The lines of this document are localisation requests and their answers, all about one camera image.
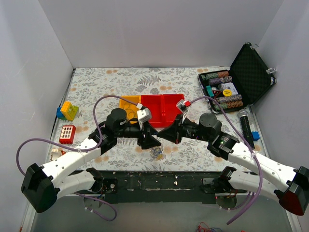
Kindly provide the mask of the yellow plastic bin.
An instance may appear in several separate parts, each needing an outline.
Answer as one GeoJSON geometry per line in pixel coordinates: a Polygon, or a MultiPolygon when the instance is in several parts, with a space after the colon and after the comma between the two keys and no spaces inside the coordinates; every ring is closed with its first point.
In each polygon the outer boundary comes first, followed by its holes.
{"type": "MultiPolygon", "coordinates": [[[[141,103],[141,95],[122,95],[121,96],[124,99],[129,100],[130,102],[134,103],[141,103]]],[[[128,120],[131,120],[132,118],[137,118],[137,108],[135,105],[120,99],[119,100],[119,108],[125,110],[126,116],[128,120]]]]}

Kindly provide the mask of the red plastic bin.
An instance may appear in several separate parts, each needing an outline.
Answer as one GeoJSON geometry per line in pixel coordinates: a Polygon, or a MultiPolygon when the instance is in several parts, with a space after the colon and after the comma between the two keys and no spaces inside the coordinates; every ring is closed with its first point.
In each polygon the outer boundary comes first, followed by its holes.
{"type": "Polygon", "coordinates": [[[174,121],[176,115],[181,113],[176,106],[180,100],[184,100],[183,94],[163,94],[163,127],[169,126],[174,121]]]}
{"type": "Polygon", "coordinates": [[[149,120],[149,123],[154,128],[164,127],[162,95],[141,95],[141,103],[151,112],[152,118],[149,120]]]}

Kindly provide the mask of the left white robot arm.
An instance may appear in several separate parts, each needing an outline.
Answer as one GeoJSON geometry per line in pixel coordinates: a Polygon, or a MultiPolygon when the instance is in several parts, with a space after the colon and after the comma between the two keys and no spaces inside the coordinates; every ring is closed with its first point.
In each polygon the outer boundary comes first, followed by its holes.
{"type": "Polygon", "coordinates": [[[36,212],[51,208],[63,196],[88,190],[98,193],[103,188],[103,176],[95,168],[74,174],[79,167],[96,159],[116,146],[118,138],[135,138],[141,149],[160,146],[153,137],[157,132],[149,123],[152,115],[148,108],[137,111],[129,122],[126,111],[113,109],[106,120],[73,151],[39,166],[30,165],[24,175],[21,191],[36,212]]]}

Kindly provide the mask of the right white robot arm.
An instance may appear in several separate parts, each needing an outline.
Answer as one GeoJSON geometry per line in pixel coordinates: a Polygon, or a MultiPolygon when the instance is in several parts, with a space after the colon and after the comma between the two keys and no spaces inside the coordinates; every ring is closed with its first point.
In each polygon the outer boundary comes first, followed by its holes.
{"type": "Polygon", "coordinates": [[[199,122],[177,115],[171,125],[157,136],[178,144],[182,138],[208,142],[207,149],[216,157],[241,165],[249,174],[225,168],[218,180],[224,192],[232,189],[261,194],[277,201],[280,206],[298,216],[304,215],[309,205],[309,170],[304,166],[293,168],[251,151],[234,136],[221,130],[222,123],[215,115],[204,113],[199,122]]]}

